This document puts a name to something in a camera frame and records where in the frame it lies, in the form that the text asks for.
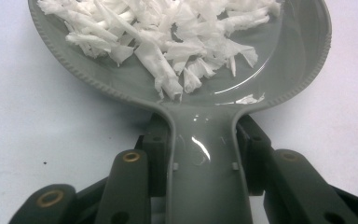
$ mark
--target pile of white material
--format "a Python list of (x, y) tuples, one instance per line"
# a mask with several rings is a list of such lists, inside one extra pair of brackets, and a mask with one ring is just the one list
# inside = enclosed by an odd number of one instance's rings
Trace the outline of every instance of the pile of white material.
[(182, 97), (182, 74), (190, 93), (201, 86), (200, 78), (212, 77), (224, 64), (235, 76), (239, 53), (253, 67), (255, 49), (228, 37), (281, 10), (275, 0), (38, 0), (38, 5), (62, 18), (66, 40), (90, 57), (109, 55), (119, 66), (135, 53), (155, 78), (160, 97), (165, 91), (172, 100)]

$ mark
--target scoop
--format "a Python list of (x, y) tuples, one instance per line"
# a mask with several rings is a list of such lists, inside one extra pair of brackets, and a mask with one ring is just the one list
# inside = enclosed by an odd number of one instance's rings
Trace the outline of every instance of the scoop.
[(63, 22), (29, 0), (35, 27), (57, 60), (76, 77), (124, 103), (159, 113), (172, 130), (168, 164), (167, 224), (252, 223), (235, 135), (238, 119), (280, 104), (304, 90), (330, 48), (331, 23), (323, 0), (286, 0), (279, 18), (231, 39), (254, 46), (254, 68), (238, 63), (203, 82), (182, 102), (161, 101), (154, 79), (132, 56), (120, 67), (91, 59), (65, 42)]

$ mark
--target black holder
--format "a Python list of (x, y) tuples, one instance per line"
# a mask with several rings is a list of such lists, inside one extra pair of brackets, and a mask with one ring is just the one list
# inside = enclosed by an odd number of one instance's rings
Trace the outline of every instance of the black holder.
[[(301, 154), (274, 150), (250, 116), (239, 120), (237, 138), (249, 194), (265, 194), (270, 224), (358, 223), (358, 197), (328, 185)], [(106, 179), (78, 193), (69, 185), (42, 188), (10, 224), (149, 224), (151, 197), (165, 196), (169, 146), (170, 128), (154, 114)]]

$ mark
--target white background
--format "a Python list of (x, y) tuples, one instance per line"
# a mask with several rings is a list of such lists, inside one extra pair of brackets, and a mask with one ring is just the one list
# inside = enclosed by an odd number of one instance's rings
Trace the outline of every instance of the white background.
[[(302, 153), (328, 183), (358, 195), (358, 1), (326, 4), (333, 41), (320, 75), (252, 117), (275, 148)], [(0, 223), (40, 188), (81, 190), (106, 177), (149, 117), (69, 74), (39, 37), (27, 1), (0, 1)]]

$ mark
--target white table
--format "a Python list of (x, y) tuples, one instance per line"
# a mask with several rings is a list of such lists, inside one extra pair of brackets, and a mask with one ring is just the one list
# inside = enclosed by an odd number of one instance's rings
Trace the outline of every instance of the white table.
[[(302, 153), (328, 183), (358, 195), (358, 1), (326, 2), (333, 41), (320, 75), (252, 117), (274, 148)], [(27, 1), (0, 1), (0, 223), (40, 188), (81, 190), (106, 177), (149, 117), (70, 75), (36, 32)]]

